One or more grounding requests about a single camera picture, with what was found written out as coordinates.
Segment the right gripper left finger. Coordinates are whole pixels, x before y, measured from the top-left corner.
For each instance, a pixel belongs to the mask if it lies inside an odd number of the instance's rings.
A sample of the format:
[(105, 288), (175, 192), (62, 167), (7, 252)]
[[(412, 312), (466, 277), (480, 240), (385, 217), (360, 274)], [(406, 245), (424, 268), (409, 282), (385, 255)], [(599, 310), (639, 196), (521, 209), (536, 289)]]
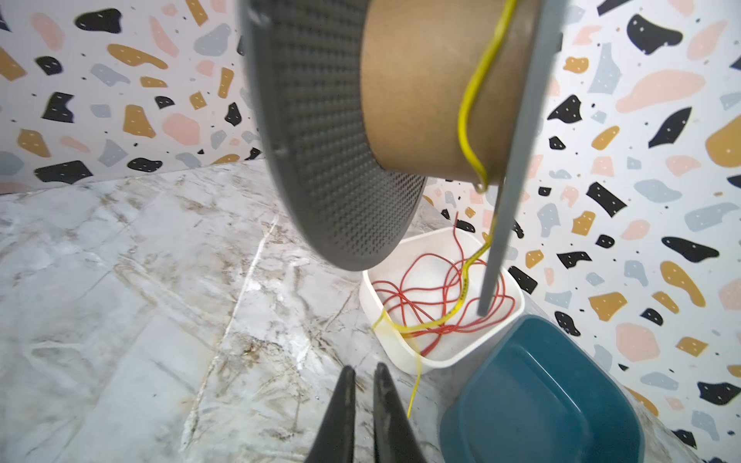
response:
[(306, 463), (354, 460), (354, 426), (356, 412), (355, 370), (345, 366), (340, 372), (316, 439)]

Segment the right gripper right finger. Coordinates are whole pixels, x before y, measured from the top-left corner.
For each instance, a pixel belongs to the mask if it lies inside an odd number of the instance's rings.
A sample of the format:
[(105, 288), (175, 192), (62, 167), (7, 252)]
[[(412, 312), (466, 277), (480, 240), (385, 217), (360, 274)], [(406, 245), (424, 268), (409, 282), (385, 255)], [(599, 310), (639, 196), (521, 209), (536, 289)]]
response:
[(389, 368), (379, 363), (374, 372), (374, 461), (425, 463)]

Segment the grey cable spool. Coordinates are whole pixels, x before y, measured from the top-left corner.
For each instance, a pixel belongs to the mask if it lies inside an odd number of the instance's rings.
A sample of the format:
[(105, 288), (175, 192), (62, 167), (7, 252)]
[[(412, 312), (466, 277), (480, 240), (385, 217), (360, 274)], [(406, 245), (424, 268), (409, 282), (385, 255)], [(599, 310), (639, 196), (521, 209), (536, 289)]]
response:
[(243, 1), (271, 175), (328, 262), (370, 269), (428, 177), (495, 186), (487, 314), (527, 177), (563, 1)]

